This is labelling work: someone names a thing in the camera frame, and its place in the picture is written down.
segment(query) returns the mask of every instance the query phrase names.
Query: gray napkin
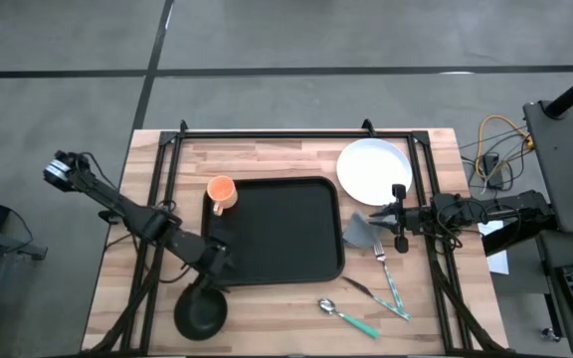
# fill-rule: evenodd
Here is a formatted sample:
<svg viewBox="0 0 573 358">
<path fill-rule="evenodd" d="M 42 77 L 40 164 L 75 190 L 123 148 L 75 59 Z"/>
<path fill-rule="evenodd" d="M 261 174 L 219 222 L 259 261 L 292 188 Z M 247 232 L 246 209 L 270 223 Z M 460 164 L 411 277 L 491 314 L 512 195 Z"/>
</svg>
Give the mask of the gray napkin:
<svg viewBox="0 0 573 358">
<path fill-rule="evenodd" d="M 350 217 L 348 227 L 344 230 L 342 238 L 344 243 L 353 248 L 372 248 L 379 240 L 379 235 L 384 228 L 368 224 L 367 218 L 362 212 L 356 211 Z M 386 221 L 395 223 L 395 217 L 372 218 L 372 221 Z"/>
</svg>

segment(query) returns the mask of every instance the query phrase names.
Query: teal handle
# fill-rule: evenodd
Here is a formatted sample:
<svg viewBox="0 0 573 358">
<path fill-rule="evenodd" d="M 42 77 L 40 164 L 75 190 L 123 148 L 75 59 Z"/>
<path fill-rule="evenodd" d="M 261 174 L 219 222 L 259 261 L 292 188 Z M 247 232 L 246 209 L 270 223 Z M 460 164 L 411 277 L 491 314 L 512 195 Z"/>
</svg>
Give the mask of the teal handle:
<svg viewBox="0 0 573 358">
<path fill-rule="evenodd" d="M 355 327 L 357 327 L 360 331 L 368 334 L 371 338 L 377 339 L 379 338 L 379 332 L 377 330 L 375 330 L 375 328 L 364 324 L 360 321 L 358 321 L 357 319 L 346 315 L 344 313 L 338 313 L 340 317 L 344 318 L 344 320 L 346 320 L 348 323 L 354 325 Z"/>
<path fill-rule="evenodd" d="M 381 305 L 383 305 L 384 307 L 392 310 L 393 312 L 397 313 L 400 317 L 406 319 L 407 321 L 410 322 L 411 319 L 413 319 L 410 314 L 404 312 L 403 310 L 395 307 L 394 305 L 384 301 L 383 299 L 379 298 L 378 296 L 373 296 L 373 298 L 379 302 Z"/>
<path fill-rule="evenodd" d="M 397 303 L 399 309 L 404 309 L 404 303 L 402 303 L 402 297 L 399 296 L 399 292 L 397 291 L 397 285 L 393 280 L 393 275 L 388 271 L 388 266 L 386 263 L 383 264 L 384 272 L 386 272 L 386 278 L 388 279 L 388 285 L 390 286 L 390 290 L 393 292 L 393 296 L 395 297 L 395 303 Z"/>
</svg>

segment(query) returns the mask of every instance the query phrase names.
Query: knife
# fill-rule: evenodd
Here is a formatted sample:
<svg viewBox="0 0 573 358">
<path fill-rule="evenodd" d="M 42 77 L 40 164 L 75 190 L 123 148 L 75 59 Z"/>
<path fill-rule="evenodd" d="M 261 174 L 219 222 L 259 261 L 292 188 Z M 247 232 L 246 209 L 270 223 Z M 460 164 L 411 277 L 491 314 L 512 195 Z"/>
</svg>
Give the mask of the knife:
<svg viewBox="0 0 573 358">
<path fill-rule="evenodd" d="M 412 317 L 410 316 L 410 314 L 404 312 L 403 310 L 401 310 L 401 309 L 395 307 L 394 305 L 392 305 L 392 304 L 386 302 L 385 300 L 379 298 L 378 296 L 374 295 L 374 294 L 370 291 L 370 289 L 366 288 L 365 285 L 359 283 L 358 281 L 356 281 L 356 280 L 354 280 L 354 279 L 352 279 L 352 278 L 346 277 L 346 276 L 343 276 L 342 278 L 344 278 L 345 280 L 347 280 L 348 283 L 352 284 L 353 287 L 355 287 L 355 288 L 359 289 L 360 291 L 362 291 L 363 293 L 365 293 L 365 294 L 371 296 L 371 297 L 372 297 L 374 300 L 376 300 L 379 304 L 381 304 L 381 305 L 383 305 L 384 307 L 390 309 L 391 311 L 397 313 L 400 317 L 406 319 L 407 321 L 410 321 L 410 320 L 412 319 Z"/>
</svg>

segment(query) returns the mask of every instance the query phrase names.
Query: white paper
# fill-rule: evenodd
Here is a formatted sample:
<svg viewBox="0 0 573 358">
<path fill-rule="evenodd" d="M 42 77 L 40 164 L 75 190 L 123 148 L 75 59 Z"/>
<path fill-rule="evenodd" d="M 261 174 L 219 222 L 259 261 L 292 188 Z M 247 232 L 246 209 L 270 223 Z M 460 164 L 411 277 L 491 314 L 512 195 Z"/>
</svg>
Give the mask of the white paper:
<svg viewBox="0 0 573 358">
<path fill-rule="evenodd" d="M 487 224 L 478 224 L 478 230 L 484 235 L 488 235 L 489 233 L 501 228 L 503 228 L 503 221 L 501 220 L 494 220 Z M 507 253 L 505 251 L 487 257 L 487 265 L 489 266 L 490 272 L 509 274 L 509 269 L 507 267 Z"/>
</svg>

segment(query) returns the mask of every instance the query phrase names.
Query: concrete floor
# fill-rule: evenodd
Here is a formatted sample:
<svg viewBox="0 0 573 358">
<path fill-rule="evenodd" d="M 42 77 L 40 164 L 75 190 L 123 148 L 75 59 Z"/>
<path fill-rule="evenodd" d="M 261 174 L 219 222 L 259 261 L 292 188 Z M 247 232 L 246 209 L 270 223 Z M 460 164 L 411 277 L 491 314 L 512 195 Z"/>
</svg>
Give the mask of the concrete floor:
<svg viewBox="0 0 573 358">
<path fill-rule="evenodd" d="M 144 70 L 163 3 L 0 0 L 0 71 Z M 159 68 L 507 65 L 573 65 L 573 0 L 176 0 Z M 572 84 L 573 73 L 165 78 L 143 127 L 356 127 L 368 117 L 453 127 L 465 144 L 487 115 L 523 123 L 524 103 Z M 0 203 L 50 248 L 44 262 L 19 266 L 0 309 L 0 357 L 78 350 L 107 227 L 98 206 L 44 183 L 42 169 L 57 149 L 86 150 L 117 182 L 142 87 L 142 78 L 0 79 Z M 508 129 L 491 122 L 485 135 Z M 525 165 L 503 195 L 545 192 L 535 156 Z M 571 354 L 540 340 L 549 317 L 518 274 L 494 282 L 510 347 Z"/>
</svg>

